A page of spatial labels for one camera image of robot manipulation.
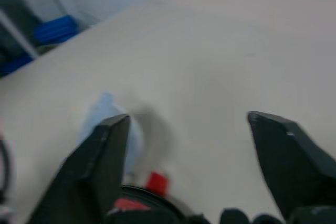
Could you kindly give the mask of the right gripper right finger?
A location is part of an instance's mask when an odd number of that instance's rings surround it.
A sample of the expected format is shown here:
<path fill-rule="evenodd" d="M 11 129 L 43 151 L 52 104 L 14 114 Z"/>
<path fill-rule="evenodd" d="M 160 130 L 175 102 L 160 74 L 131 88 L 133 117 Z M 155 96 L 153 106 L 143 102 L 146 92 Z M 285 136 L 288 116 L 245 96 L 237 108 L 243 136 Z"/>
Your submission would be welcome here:
<path fill-rule="evenodd" d="M 247 121 L 264 180 L 286 224 L 336 224 L 336 160 L 292 120 L 251 111 Z"/>

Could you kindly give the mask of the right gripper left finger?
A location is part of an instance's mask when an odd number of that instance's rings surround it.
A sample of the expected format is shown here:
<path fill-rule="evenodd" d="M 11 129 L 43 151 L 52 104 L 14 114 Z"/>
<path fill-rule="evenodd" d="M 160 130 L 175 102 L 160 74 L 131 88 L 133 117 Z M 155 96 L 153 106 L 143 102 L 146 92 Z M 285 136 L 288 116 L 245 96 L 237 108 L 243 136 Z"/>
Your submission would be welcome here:
<path fill-rule="evenodd" d="M 60 166 L 28 224 L 103 224 L 119 196 L 131 118 L 100 122 Z"/>

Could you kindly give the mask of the black red clear paddle case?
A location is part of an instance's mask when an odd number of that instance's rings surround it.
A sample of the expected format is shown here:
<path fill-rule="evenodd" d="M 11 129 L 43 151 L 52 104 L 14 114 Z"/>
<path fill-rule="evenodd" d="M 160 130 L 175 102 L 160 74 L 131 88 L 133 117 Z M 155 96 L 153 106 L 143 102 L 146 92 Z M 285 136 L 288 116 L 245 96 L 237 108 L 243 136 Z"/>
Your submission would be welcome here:
<path fill-rule="evenodd" d="M 210 224 L 200 215 L 185 215 L 165 196 L 169 181 L 152 173 L 145 187 L 122 185 L 121 196 L 103 224 Z"/>

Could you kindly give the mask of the blue plastic crate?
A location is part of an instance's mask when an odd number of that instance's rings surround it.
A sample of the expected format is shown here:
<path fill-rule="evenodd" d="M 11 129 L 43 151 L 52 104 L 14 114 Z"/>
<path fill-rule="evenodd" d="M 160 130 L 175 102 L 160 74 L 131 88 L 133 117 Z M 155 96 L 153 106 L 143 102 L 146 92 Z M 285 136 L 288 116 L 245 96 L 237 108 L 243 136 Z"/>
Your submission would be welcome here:
<path fill-rule="evenodd" d="M 23 53 L 16 58 L 0 62 L 0 78 L 15 72 L 32 61 L 33 58 L 29 54 Z"/>
<path fill-rule="evenodd" d="M 58 44 L 78 35 L 78 25 L 73 17 L 66 15 L 39 24 L 33 35 L 41 44 Z"/>

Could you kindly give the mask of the grey metal bar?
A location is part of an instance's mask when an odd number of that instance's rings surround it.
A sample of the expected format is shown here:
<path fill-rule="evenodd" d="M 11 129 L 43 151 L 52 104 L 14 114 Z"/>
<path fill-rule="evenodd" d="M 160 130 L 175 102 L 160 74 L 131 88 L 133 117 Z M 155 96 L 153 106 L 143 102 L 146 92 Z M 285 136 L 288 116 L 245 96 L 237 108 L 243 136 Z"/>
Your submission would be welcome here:
<path fill-rule="evenodd" d="M 7 32 L 13 37 L 13 39 L 20 45 L 20 47 L 35 60 L 39 57 L 39 53 L 24 36 L 24 34 L 18 29 L 18 27 L 11 21 L 6 15 L 3 9 L 0 7 L 0 24 L 7 30 Z"/>

